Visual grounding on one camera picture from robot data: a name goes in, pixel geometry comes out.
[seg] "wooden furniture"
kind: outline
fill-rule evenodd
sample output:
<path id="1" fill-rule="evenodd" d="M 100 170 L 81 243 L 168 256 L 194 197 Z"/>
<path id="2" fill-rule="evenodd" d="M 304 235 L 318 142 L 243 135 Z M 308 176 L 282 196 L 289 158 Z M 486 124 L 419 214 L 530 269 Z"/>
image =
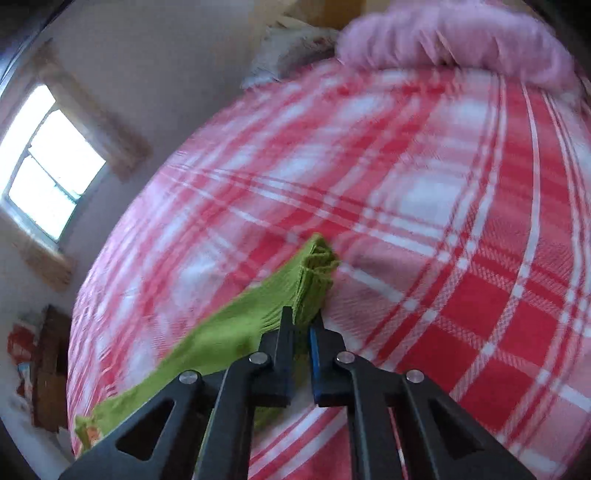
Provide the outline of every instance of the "wooden furniture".
<path id="1" fill-rule="evenodd" d="M 67 355 L 72 319 L 49 305 L 34 356 L 33 422 L 50 432 L 67 428 Z"/>

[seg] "green cloth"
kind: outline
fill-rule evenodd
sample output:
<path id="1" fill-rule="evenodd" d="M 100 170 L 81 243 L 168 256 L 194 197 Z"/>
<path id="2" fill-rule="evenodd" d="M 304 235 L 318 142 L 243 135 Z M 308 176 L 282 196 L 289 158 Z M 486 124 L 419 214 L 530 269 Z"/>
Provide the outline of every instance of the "green cloth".
<path id="1" fill-rule="evenodd" d="M 279 328 L 284 306 L 293 308 L 294 324 L 300 332 L 295 336 L 295 351 L 297 363 L 301 364 L 306 349 L 302 333 L 322 307 L 337 265 L 328 244 L 320 235 L 313 235 L 292 259 L 259 286 L 245 290 L 197 325 L 142 383 L 99 403 L 90 417 L 76 417 L 76 434 L 83 450 L 93 443 L 89 429 L 91 432 L 96 429 L 101 437 L 107 435 L 180 372 L 192 369 L 207 375 L 226 369 L 233 361 L 258 350 L 262 334 Z M 301 365 L 296 367 L 296 371 L 300 370 Z M 256 427 L 268 423 L 273 416 L 272 411 L 257 411 Z"/>

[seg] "plaid blanket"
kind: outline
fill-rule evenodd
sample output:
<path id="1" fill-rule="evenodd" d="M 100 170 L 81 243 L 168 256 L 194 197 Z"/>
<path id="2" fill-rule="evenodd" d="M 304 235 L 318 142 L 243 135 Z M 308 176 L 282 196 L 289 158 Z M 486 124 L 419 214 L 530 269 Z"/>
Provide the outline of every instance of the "plaid blanket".
<path id="1" fill-rule="evenodd" d="M 423 370 L 558 477 L 591 429 L 590 145 L 566 104 L 477 70 L 329 60 L 248 92 L 170 157 L 91 269 L 70 423 L 320 232 L 343 260 L 327 327 L 381 368 Z M 249 477 L 346 480 L 348 457 L 345 412 L 304 389 Z"/>

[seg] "curtain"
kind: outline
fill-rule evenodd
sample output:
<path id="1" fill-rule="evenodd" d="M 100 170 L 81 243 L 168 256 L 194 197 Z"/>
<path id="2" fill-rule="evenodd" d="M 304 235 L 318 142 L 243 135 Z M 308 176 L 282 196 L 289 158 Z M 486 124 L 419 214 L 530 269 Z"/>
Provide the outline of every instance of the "curtain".
<path id="1" fill-rule="evenodd" d="M 62 113 L 72 122 L 86 141 L 103 158 L 122 181 L 151 153 L 148 143 L 124 125 L 115 115 L 105 111 L 66 72 L 46 42 L 34 57 L 40 83 L 49 88 Z"/>
<path id="2" fill-rule="evenodd" d="M 14 247 L 33 272 L 53 290 L 64 291 L 70 284 L 73 260 L 37 239 L 18 219 L 3 210 L 0 210 L 0 241 Z"/>

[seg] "bed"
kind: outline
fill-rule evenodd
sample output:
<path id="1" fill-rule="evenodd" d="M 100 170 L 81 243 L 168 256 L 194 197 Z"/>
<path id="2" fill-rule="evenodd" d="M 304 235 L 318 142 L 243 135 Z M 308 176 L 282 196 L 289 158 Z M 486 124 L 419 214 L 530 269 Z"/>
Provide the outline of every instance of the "bed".
<path id="1" fill-rule="evenodd" d="M 168 159 L 92 267 L 69 422 L 320 232 L 342 260 L 327 327 L 381 368 L 424 371 L 558 478 L 591 428 L 590 181 L 586 117 L 494 73 L 327 60 L 249 91 Z M 302 389 L 249 477 L 345 480 L 348 456 L 345 412 Z"/>

